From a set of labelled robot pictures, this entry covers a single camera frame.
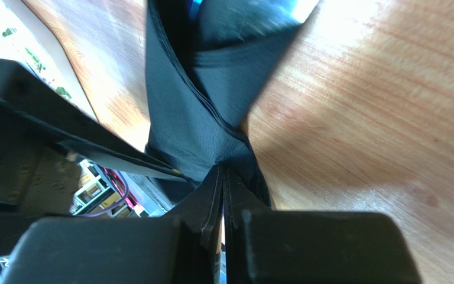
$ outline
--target purple cable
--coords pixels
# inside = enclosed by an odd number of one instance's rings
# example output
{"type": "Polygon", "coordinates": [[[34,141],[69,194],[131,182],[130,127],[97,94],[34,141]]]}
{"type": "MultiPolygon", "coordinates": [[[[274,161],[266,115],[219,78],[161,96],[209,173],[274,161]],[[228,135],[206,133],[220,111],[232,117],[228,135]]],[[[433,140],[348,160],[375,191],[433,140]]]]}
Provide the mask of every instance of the purple cable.
{"type": "Polygon", "coordinates": [[[125,199],[127,197],[129,197],[129,193],[130,193],[129,186],[127,185],[127,182],[125,181],[124,177],[118,170],[113,170],[113,171],[119,176],[119,178],[122,181],[122,184],[125,188],[123,197],[120,200],[118,200],[117,202],[115,202],[114,204],[112,204],[104,209],[101,209],[100,211],[82,214],[82,215],[79,215],[80,217],[97,217],[97,216],[103,215],[104,213],[107,213],[107,212],[111,211],[112,209],[116,208],[117,206],[119,206],[120,204],[124,203],[125,199]]]}

